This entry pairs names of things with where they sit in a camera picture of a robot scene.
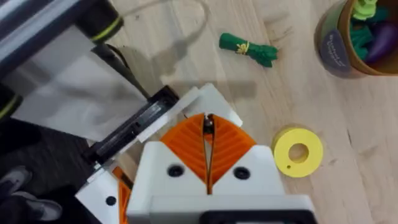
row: purple toy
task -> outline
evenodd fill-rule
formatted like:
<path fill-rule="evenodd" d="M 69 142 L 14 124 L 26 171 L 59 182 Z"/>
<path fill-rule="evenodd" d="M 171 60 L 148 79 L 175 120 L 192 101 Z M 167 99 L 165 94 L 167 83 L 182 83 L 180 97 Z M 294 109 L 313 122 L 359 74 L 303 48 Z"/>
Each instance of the purple toy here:
<path fill-rule="evenodd" d="M 390 22 L 379 22 L 371 27 L 374 40 L 368 46 L 366 63 L 374 63 L 388 55 L 398 43 L 398 27 Z"/>

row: yellow plastic ring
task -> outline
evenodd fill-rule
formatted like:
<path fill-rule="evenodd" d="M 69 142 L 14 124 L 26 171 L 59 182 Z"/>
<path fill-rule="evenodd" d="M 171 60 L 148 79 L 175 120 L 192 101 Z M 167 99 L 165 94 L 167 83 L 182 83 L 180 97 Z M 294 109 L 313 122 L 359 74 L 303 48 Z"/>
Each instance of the yellow plastic ring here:
<path fill-rule="evenodd" d="M 295 144 L 303 144 L 308 154 L 294 161 L 289 151 Z M 272 152 L 278 169 L 289 177 L 305 177 L 314 172 L 321 164 L 323 146 L 319 137 L 304 128 L 287 128 L 278 133 L 272 144 Z"/>

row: wooden surface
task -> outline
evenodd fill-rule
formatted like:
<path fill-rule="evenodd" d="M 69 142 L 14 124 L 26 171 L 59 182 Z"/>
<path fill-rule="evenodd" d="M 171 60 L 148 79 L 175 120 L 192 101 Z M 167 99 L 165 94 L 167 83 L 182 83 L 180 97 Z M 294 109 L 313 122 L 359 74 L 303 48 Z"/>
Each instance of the wooden surface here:
<path fill-rule="evenodd" d="M 344 80 L 323 69 L 313 33 L 335 0 L 113 1 L 126 25 L 111 43 L 149 93 L 212 82 L 258 144 L 287 124 L 309 127 L 323 162 L 309 177 L 282 176 L 288 193 L 311 196 L 320 223 L 398 223 L 398 77 Z M 264 68 L 220 50 L 222 32 L 272 44 L 279 59 Z"/>

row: shoe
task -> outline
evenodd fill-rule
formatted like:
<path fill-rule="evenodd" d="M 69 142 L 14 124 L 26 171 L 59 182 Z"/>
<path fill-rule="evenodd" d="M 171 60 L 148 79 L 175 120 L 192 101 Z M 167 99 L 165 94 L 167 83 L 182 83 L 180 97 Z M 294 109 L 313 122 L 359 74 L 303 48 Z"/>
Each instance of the shoe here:
<path fill-rule="evenodd" d="M 25 166 L 12 168 L 0 179 L 0 199 L 12 195 L 32 179 L 32 172 Z"/>
<path fill-rule="evenodd" d="M 52 200 L 38 199 L 27 192 L 15 192 L 12 196 L 23 197 L 32 211 L 34 221 L 49 222 L 57 220 L 62 215 L 62 206 Z"/>

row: green toy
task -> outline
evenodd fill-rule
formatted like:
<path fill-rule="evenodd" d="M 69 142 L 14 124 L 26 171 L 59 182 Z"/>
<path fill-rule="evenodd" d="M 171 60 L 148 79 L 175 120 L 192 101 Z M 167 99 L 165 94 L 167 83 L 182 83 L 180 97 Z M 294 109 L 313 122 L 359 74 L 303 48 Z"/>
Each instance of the green toy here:
<path fill-rule="evenodd" d="M 364 60 L 368 55 L 368 50 L 365 45 L 372 42 L 374 39 L 372 32 L 367 25 L 354 29 L 353 23 L 351 23 L 349 26 L 349 35 L 356 54 L 361 60 Z"/>
<path fill-rule="evenodd" d="M 357 0 L 354 3 L 353 18 L 365 21 L 376 14 L 377 0 Z"/>
<path fill-rule="evenodd" d="M 278 50 L 273 46 L 257 45 L 247 40 L 224 33 L 220 37 L 221 49 L 233 50 L 237 54 L 248 55 L 260 65 L 271 68 L 272 61 L 277 59 Z"/>

